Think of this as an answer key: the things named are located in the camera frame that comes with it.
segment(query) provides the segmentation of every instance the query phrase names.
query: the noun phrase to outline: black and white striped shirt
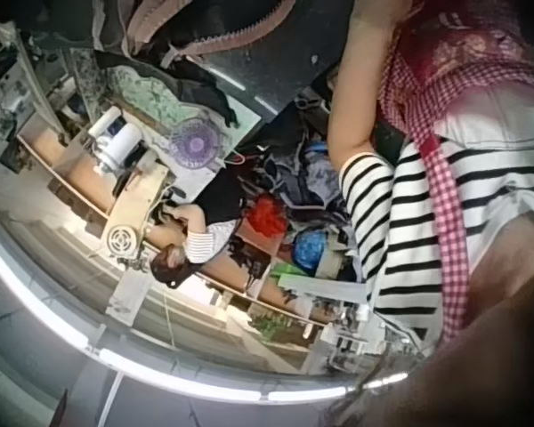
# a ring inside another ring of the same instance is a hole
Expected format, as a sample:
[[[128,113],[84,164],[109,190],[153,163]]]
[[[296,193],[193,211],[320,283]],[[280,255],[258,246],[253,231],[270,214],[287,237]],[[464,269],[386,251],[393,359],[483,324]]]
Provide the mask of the black and white striped shirt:
[[[534,90],[511,84],[469,92],[435,131],[446,139],[473,271],[507,222],[534,212]],[[416,147],[408,144],[395,168],[378,155],[355,156],[340,180],[374,312],[431,348],[441,334],[441,257]]]
[[[205,233],[188,231],[188,237],[184,243],[186,258],[194,264],[210,261],[228,243],[237,224],[237,220],[231,220],[210,224]]]

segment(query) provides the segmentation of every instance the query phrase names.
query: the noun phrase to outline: woman's hair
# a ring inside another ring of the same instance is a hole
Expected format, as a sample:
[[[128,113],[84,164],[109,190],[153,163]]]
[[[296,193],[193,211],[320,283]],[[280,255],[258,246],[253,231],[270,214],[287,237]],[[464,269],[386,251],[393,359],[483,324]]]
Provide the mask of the woman's hair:
[[[167,261],[168,255],[175,248],[176,246],[174,245],[165,247],[150,263],[152,276],[158,282],[164,283],[171,289],[176,289],[180,286],[184,280],[194,274],[200,267],[200,264],[192,264],[188,260],[181,262],[175,267],[169,267]]]

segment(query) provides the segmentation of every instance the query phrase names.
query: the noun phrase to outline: fluorescent light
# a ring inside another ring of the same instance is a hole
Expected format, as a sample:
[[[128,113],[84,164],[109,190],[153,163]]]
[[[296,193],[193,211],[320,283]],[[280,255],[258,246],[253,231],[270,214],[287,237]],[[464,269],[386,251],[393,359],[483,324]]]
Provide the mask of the fluorescent light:
[[[270,104],[268,104],[266,100],[264,100],[263,98],[259,98],[258,96],[255,96],[254,98],[257,102],[267,108],[271,113],[273,113],[274,115],[278,115],[279,112]]]
[[[227,389],[224,387],[216,387],[214,385],[184,380],[183,378],[165,374],[133,362],[132,360],[124,358],[108,349],[102,349],[99,352],[99,358],[115,369],[121,371],[123,374],[162,389],[176,391],[182,394],[190,394],[201,398],[233,402],[256,402],[261,399],[260,391]]]
[[[400,381],[405,380],[408,377],[408,374],[405,372],[402,372],[400,374],[388,376],[387,378],[384,378],[382,381],[384,384],[392,384],[392,383],[398,383]]]
[[[89,339],[77,331],[63,318],[55,314],[47,305],[37,298],[16,276],[10,266],[0,256],[0,278],[10,291],[20,300],[34,316],[55,332],[61,339],[77,349],[84,350]]]
[[[371,381],[370,383],[364,384],[365,389],[376,389],[378,387],[384,387],[388,384],[398,383],[400,381],[405,380],[408,377],[408,374],[406,372],[400,372],[399,374],[386,376],[385,378],[382,378],[381,380],[375,380]]]
[[[227,74],[223,74],[222,71],[220,71],[219,69],[215,69],[213,67],[208,67],[208,70],[210,72],[214,73],[215,75],[217,75],[218,77],[221,77],[226,82],[231,83],[232,85],[237,87],[240,91],[245,91],[246,90],[246,87],[244,85],[242,85],[237,80],[229,77]]]
[[[346,395],[346,387],[307,391],[272,391],[267,399],[272,402],[310,402],[313,400],[337,399]]]

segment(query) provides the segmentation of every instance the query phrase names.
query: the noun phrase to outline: person sitting at sewing machine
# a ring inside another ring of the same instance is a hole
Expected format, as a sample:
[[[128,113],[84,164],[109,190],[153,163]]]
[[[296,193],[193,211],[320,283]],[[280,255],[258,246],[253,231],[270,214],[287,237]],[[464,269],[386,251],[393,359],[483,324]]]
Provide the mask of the person sitting at sewing machine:
[[[189,205],[158,208],[165,227],[182,231],[182,244],[166,246],[151,262],[156,280],[177,288],[226,246],[242,217],[244,193],[237,176],[222,169]]]

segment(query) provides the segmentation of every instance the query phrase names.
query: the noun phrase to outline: black garment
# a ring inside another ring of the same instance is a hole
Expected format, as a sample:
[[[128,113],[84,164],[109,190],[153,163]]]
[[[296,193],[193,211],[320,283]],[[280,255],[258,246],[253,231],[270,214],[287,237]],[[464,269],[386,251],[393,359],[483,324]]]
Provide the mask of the black garment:
[[[206,215],[206,225],[227,222],[241,218],[244,192],[238,177],[231,169],[222,169],[202,191],[194,205]]]

